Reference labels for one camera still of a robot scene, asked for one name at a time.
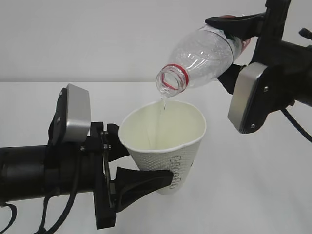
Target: metal plate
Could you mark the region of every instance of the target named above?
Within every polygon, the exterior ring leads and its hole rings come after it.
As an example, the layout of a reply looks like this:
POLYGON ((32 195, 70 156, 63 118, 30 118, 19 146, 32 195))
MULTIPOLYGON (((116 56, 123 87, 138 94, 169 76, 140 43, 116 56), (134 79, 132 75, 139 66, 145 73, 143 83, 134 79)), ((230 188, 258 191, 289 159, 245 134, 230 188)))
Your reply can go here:
POLYGON ((63 142, 84 142, 91 126, 89 92, 72 84, 67 87, 67 119, 63 142))
POLYGON ((258 79, 266 69, 267 66, 255 62, 245 67, 238 75, 228 119, 240 133, 244 133, 246 115, 254 97, 258 79))

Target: cup rim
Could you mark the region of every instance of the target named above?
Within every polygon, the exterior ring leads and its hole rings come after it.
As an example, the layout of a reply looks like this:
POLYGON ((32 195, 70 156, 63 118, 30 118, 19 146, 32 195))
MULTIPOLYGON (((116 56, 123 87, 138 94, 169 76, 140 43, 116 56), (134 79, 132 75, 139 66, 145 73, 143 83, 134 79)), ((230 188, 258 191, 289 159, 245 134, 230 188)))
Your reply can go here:
POLYGON ((133 110, 133 111, 132 111, 131 113, 129 113, 129 114, 126 116, 126 118, 122 121, 122 123, 121 123, 121 125, 120 125, 120 127, 119 127, 119 131, 118 131, 118 138, 119 138, 120 142, 121 142, 127 149, 132 150, 132 151, 135 151, 135 152, 138 152, 138 153, 145 153, 145 154, 163 154, 163 153, 169 153, 169 152, 173 152, 173 151, 176 151, 176 150, 180 150, 180 149, 182 149, 182 148, 184 148, 184 147, 193 145, 193 144, 195 144, 195 143, 197 143, 197 142, 199 142, 199 141, 202 140, 202 138, 203 138, 204 135, 206 134, 206 130, 207 130, 207 122, 206 122, 206 119, 205 119, 203 113, 202 113, 196 106, 194 106, 193 104, 190 104, 190 103, 184 102, 184 101, 179 101, 179 100, 172 100, 172 101, 170 101, 170 102, 181 102, 181 103, 190 105, 190 106, 194 107, 194 108, 200 113, 200 115, 202 116, 202 118, 203 118, 203 120, 204 120, 204 131, 203 131, 203 134, 202 134, 200 137, 196 138, 195 140, 192 140, 192 141, 187 142, 187 143, 185 143, 185 144, 181 144, 181 145, 178 145, 178 146, 175 146, 175 147, 172 147, 172 148, 162 149, 162 150, 139 150, 139 149, 135 149, 135 148, 133 148, 133 147, 128 146, 128 145, 124 142, 124 140, 122 139, 122 137, 120 136, 120 129, 121 129, 121 127, 123 126, 124 122, 128 119, 129 116, 131 116, 131 115, 134 114, 135 112, 137 112, 137 111, 139 111, 139 110, 141 110, 141 109, 143 109, 143 108, 145 108, 145 107, 147 107, 147 106, 150 106, 150 105, 153 105, 153 104, 155 104, 155 103, 158 103, 158 102, 159 102, 159 101, 150 102, 150 103, 148 103, 148 104, 146 104, 146 105, 141 106, 140 108, 137 108, 137 109, 133 110))

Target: printed text on cup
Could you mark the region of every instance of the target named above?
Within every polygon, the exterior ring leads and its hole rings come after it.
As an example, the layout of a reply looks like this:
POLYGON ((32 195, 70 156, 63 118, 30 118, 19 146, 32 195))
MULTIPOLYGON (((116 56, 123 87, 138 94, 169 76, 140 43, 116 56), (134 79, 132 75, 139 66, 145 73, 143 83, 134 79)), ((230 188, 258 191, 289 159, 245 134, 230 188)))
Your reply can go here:
POLYGON ((172 183, 170 185, 170 189, 174 189, 179 186, 179 182, 181 181, 180 177, 180 161, 181 156, 172 156, 170 158, 170 171, 173 172, 174 177, 172 179, 172 183))

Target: water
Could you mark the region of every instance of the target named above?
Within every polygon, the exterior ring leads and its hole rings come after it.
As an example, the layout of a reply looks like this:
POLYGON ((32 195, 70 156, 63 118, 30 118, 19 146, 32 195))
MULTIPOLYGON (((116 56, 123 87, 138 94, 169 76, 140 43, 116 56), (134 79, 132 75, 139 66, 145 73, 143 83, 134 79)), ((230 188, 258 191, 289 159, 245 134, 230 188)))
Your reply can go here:
POLYGON ((154 149, 156 150, 163 148, 162 136, 163 136, 163 131, 165 131, 163 122, 164 122, 164 115, 165 115, 167 101, 168 101, 168 97, 165 95, 161 95, 159 112, 156 118, 155 144, 154 144, 154 149))

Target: black cable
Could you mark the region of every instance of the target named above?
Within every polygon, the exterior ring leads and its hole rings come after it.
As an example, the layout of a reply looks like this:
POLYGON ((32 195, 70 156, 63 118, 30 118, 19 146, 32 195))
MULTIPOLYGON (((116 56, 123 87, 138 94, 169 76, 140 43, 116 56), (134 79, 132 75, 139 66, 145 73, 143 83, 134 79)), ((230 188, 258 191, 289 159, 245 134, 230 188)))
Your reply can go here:
POLYGON ((67 218, 73 204, 76 198, 76 194, 77 194, 77 190, 78 190, 78 182, 79 182, 79 175, 80 175, 80 163, 81 163, 81 157, 80 154, 77 155, 77 159, 76 159, 76 166, 75 166, 75 174, 74 174, 74 179, 73 179, 73 186, 67 201, 67 204, 62 212, 62 214, 60 215, 60 217, 58 218, 58 220, 55 222, 55 224, 49 229, 46 230, 44 228, 44 223, 45 223, 45 218, 46 218, 46 213, 47 213, 47 207, 48 207, 48 201, 50 198, 52 198, 53 196, 57 195, 57 190, 53 190, 50 194, 48 194, 43 201, 43 215, 42 215, 42 220, 41 220, 41 224, 40 227, 38 229, 38 231, 34 234, 53 234, 55 233, 60 226, 63 224, 63 222, 65 221, 65 219, 67 218))
POLYGON ((281 110, 285 117, 292 123, 292 125, 309 141, 312 143, 312 136, 310 136, 301 126, 300 124, 292 117, 292 115, 286 110, 281 110))
POLYGON ((11 209, 11 214, 12 214, 8 226, 6 226, 6 228, 3 229, 3 230, 0 232, 0 234, 3 234, 3 233, 6 232, 6 230, 8 230, 8 229, 12 226, 12 224, 14 223, 14 221, 15 221, 15 219, 16 219, 16 216, 18 215, 18 210, 17 210, 17 208, 16 208, 15 205, 8 204, 8 203, 6 203, 6 202, 0 202, 0 206, 1 206, 1 207, 6 207, 6 206, 9 207, 9 208, 11 209))
POLYGON ((73 187, 70 192, 67 204, 64 208, 64 211, 58 218, 58 220, 55 222, 55 224, 46 232, 46 234, 53 234, 59 229, 59 227, 63 224, 65 219, 67 218, 73 204, 76 198, 77 194, 77 189, 78 189, 78 182, 79 182, 79 175, 80 175, 80 162, 81 162, 81 156, 80 154, 77 155, 77 160, 76 160, 76 168, 75 168, 75 176, 74 176, 74 182, 73 182, 73 187))

